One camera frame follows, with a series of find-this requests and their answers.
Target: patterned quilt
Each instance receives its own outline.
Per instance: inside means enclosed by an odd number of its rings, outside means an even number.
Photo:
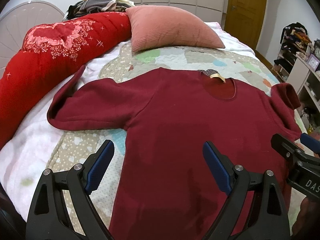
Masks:
[[[270,93],[271,86],[278,83],[277,79],[261,62],[233,52],[193,47],[167,47],[132,55],[130,43],[122,47],[116,59],[102,68],[99,78],[112,78],[116,82],[124,82],[159,67],[177,70],[214,69],[225,78],[232,77],[241,80],[267,94]],[[300,117],[297,113],[296,115],[297,123],[305,131]],[[124,161],[125,137],[126,132],[122,129],[66,131],[47,164],[47,168],[54,172],[69,170],[76,163],[84,163],[87,157],[95,153],[106,139],[113,141],[115,144],[114,157],[98,190],[90,195],[98,214],[107,227],[110,224]],[[64,195],[74,228],[77,232],[83,234],[70,194],[65,191]],[[296,220],[302,199],[302,194],[293,191],[289,211],[291,224]]]

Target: wooden door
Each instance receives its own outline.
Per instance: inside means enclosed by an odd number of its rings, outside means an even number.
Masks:
[[[229,0],[224,30],[255,49],[267,0]]]

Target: blue gripper pad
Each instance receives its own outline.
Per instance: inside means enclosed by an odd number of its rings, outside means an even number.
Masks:
[[[93,164],[90,171],[88,172],[87,186],[85,187],[85,191],[88,195],[90,195],[93,191],[98,189],[100,182],[104,174],[106,173],[106,170],[112,160],[114,153],[115,153],[115,146],[112,141],[109,141],[108,144],[100,153],[95,163]]]
[[[314,153],[316,154],[320,153],[320,142],[312,138],[311,136],[307,135],[306,133],[303,133],[300,136],[300,142],[303,145],[307,146]]]
[[[232,191],[230,176],[208,142],[204,143],[202,153],[219,189],[229,196]]]

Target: green stain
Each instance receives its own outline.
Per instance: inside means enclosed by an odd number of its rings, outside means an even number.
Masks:
[[[136,55],[136,59],[143,63],[149,63],[159,56],[160,56],[160,50],[152,49]]]
[[[33,179],[31,179],[31,178],[22,179],[20,182],[20,184],[25,187],[32,185],[32,183],[33,183]]]
[[[247,68],[250,69],[251,71],[255,72],[255,73],[261,73],[261,70],[257,67],[255,67],[254,65],[247,63],[247,62],[243,62],[242,65]]]

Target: red sweatshirt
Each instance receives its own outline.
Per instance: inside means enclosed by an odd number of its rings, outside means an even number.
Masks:
[[[159,68],[119,84],[96,80],[72,94],[83,70],[55,95],[48,121],[64,130],[127,131],[109,227],[116,240],[203,237],[226,200],[202,156],[207,140],[248,171],[272,170],[289,203],[286,162],[270,140],[275,133],[292,141],[301,134],[291,85],[273,86],[268,97],[239,80],[224,84],[198,71]],[[235,232],[251,200],[250,192]]]

